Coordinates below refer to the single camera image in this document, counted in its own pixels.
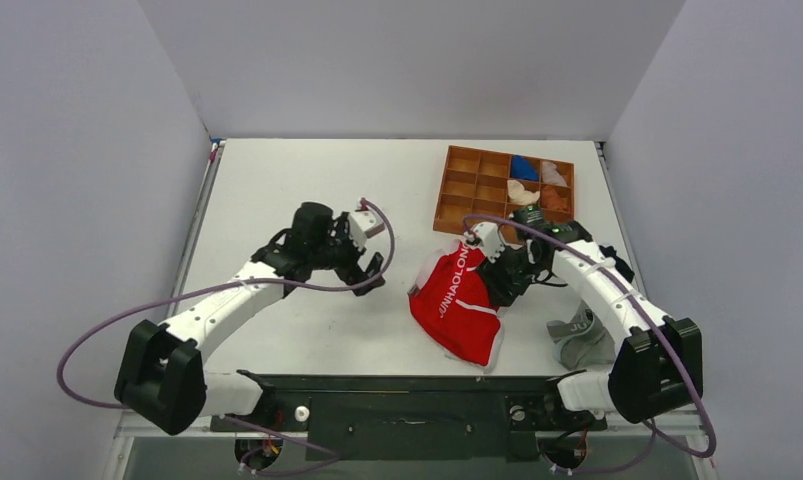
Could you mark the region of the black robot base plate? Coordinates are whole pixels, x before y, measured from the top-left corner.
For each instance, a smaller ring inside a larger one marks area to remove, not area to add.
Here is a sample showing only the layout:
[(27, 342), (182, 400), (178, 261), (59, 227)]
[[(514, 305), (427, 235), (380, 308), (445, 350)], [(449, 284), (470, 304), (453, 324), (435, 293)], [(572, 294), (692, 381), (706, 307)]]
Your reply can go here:
[(539, 443), (562, 433), (570, 446), (604, 418), (563, 407), (546, 376), (260, 375), (271, 391), (241, 425), (214, 418), (215, 432), (250, 424), (304, 433), (344, 460), (536, 461)]

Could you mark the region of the red underwear white trim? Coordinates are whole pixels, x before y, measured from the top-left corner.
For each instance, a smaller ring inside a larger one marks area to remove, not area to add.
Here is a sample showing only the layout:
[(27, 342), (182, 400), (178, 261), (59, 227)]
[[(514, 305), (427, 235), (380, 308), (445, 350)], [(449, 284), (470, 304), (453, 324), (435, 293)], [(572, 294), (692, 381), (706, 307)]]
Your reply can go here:
[(408, 291), (410, 313), (446, 354), (490, 372), (498, 359), (503, 328), (477, 268), (480, 249), (460, 240), (434, 251)]

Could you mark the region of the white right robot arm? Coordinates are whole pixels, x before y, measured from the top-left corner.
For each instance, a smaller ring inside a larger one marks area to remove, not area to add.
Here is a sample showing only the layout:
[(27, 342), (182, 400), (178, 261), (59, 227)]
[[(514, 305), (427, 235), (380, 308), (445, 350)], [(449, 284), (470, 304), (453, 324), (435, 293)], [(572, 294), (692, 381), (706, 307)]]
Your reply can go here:
[(485, 256), (479, 274), (490, 301), (509, 307), (548, 272), (570, 287), (610, 334), (615, 360), (565, 376), (541, 400), (543, 418), (565, 427), (581, 411), (615, 411), (640, 423), (703, 406), (701, 332), (650, 302), (575, 220), (550, 222), (536, 206), (508, 218), (468, 214), (466, 238)]

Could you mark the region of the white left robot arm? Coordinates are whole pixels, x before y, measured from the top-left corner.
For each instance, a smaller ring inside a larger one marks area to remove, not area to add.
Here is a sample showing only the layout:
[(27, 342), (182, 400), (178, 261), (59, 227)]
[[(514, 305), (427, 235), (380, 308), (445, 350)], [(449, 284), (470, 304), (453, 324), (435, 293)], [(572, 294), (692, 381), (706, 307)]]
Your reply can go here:
[(205, 364), (212, 353), (263, 309), (297, 289), (323, 291), (311, 283), (316, 271), (332, 271), (338, 292), (363, 296), (385, 283), (391, 255), (360, 259), (374, 236), (393, 231), (386, 215), (361, 200), (353, 212), (334, 214), (304, 202), (280, 230), (221, 285), (188, 292), (177, 302), (196, 304), (155, 324), (143, 320), (130, 331), (115, 398), (163, 432), (177, 435), (199, 417), (233, 415), (262, 430), (276, 418), (275, 388), (248, 371), (216, 373)]

